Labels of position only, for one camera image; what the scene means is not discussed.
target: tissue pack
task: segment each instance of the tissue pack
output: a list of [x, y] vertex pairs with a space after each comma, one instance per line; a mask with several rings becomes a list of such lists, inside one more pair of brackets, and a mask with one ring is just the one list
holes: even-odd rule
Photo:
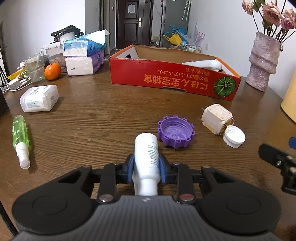
[[107, 30], [96, 31], [64, 42], [64, 57], [89, 57], [106, 48]]
[[104, 61], [104, 50], [100, 50], [89, 57], [67, 57], [68, 75], [95, 74]]

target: purple tissue package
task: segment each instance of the purple tissue package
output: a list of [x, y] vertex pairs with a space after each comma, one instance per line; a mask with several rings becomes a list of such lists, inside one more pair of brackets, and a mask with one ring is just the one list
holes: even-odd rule
[[89, 57], [67, 57], [68, 75], [95, 74], [104, 61], [104, 50], [100, 50]]

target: refrigerator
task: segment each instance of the refrigerator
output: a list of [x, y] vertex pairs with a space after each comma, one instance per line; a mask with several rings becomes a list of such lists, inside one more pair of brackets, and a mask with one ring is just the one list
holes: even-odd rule
[[187, 33], [189, 21], [189, 18], [186, 21], [187, 10], [182, 21], [185, 6], [186, 0], [163, 0], [159, 38], [160, 47], [170, 47], [170, 43], [162, 37], [164, 33], [172, 30], [169, 28], [170, 25], [184, 28], [185, 32]]

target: pumpkin illustration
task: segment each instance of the pumpkin illustration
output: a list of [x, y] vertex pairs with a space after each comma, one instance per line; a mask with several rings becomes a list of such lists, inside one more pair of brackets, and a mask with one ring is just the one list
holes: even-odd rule
[[219, 97], [227, 97], [232, 94], [236, 86], [235, 80], [225, 76], [220, 78], [214, 85], [214, 92]]

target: pink rose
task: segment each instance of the pink rose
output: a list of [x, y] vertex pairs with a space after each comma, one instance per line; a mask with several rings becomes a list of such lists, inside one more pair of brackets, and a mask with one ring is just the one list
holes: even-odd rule
[[247, 14], [253, 15], [253, 7], [254, 7], [253, 3], [242, 0], [242, 8], [244, 9], [245, 12], [247, 12]]
[[296, 12], [293, 9], [289, 9], [285, 11], [285, 17], [290, 18], [294, 27], [296, 27]]
[[276, 26], [280, 25], [282, 16], [279, 9], [275, 6], [273, 2], [271, 2], [271, 5], [269, 4], [263, 5], [262, 10], [263, 10], [263, 18], [266, 21]]
[[285, 17], [284, 19], [282, 19], [281, 27], [285, 30], [293, 29], [294, 24], [293, 24], [291, 18]]

